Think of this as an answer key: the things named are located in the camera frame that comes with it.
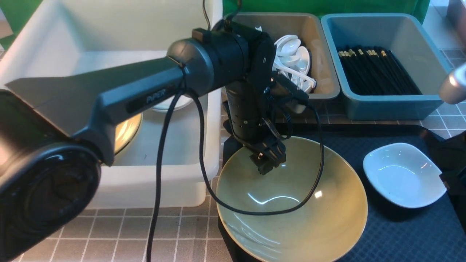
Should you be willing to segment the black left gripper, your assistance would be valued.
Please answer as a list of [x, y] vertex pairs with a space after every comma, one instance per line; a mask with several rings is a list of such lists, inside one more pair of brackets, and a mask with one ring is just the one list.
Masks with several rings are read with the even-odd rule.
[[237, 142], [252, 152], [249, 158], [261, 175], [268, 174], [273, 168], [286, 162], [286, 146], [273, 136], [270, 130], [257, 127], [252, 139], [242, 139], [234, 132], [231, 124], [232, 121], [226, 120], [223, 122], [223, 127]]

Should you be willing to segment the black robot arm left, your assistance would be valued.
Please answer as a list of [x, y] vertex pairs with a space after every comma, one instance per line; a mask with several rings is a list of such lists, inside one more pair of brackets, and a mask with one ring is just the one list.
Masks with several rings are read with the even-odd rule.
[[170, 45], [166, 57], [64, 77], [20, 78], [1, 90], [1, 261], [75, 219], [115, 158], [116, 127], [171, 97], [195, 101], [243, 84], [251, 106], [272, 80], [273, 40], [222, 20]]

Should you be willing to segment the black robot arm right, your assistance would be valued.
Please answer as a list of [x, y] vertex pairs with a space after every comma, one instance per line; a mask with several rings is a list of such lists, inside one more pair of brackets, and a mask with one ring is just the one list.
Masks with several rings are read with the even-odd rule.
[[[445, 103], [456, 105], [466, 99], [466, 65], [453, 69], [441, 85], [439, 97]], [[466, 232], [466, 132], [437, 142], [430, 155], [442, 171], [439, 178], [446, 188], [463, 232]]]

